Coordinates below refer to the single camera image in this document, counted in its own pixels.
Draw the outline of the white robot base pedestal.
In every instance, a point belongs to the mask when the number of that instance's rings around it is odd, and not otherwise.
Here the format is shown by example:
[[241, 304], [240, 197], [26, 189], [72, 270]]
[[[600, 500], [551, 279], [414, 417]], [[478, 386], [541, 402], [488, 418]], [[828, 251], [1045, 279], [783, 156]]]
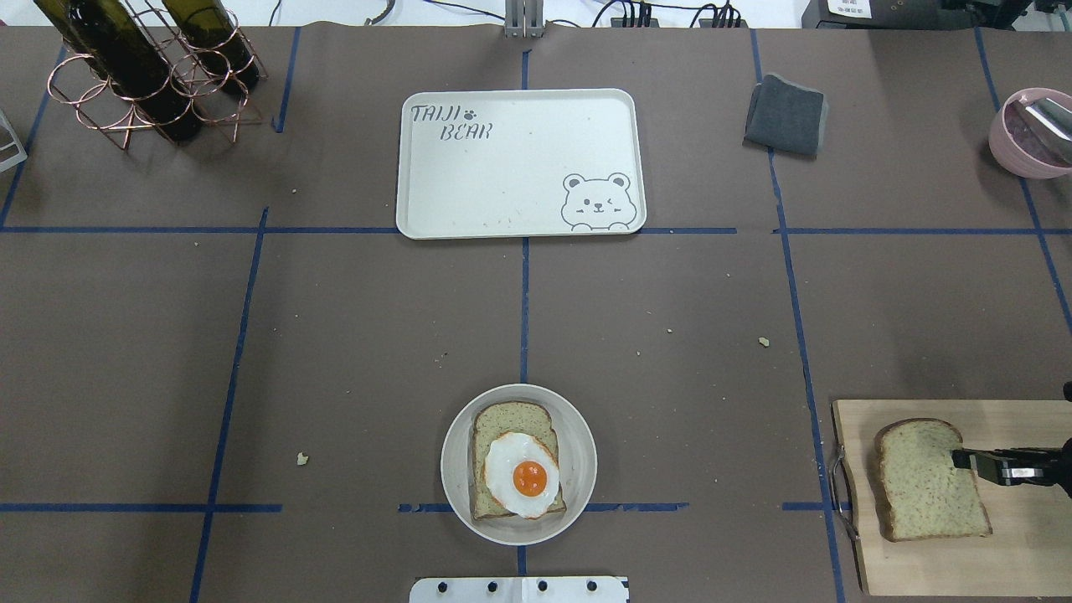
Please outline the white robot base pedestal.
[[430, 577], [410, 588], [410, 602], [629, 602], [626, 577]]

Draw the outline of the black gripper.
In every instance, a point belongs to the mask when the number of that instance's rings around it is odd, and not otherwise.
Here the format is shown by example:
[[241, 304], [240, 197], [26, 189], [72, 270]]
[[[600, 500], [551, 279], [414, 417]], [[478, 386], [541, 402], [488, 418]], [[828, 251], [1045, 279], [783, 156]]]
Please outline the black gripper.
[[[956, 448], [951, 451], [955, 468], [982, 471], [985, 481], [1003, 487], [1034, 485], [1060, 486], [1072, 497], [1072, 439], [1057, 448], [999, 448], [980, 451]], [[1046, 474], [1043, 468], [1049, 466]]]

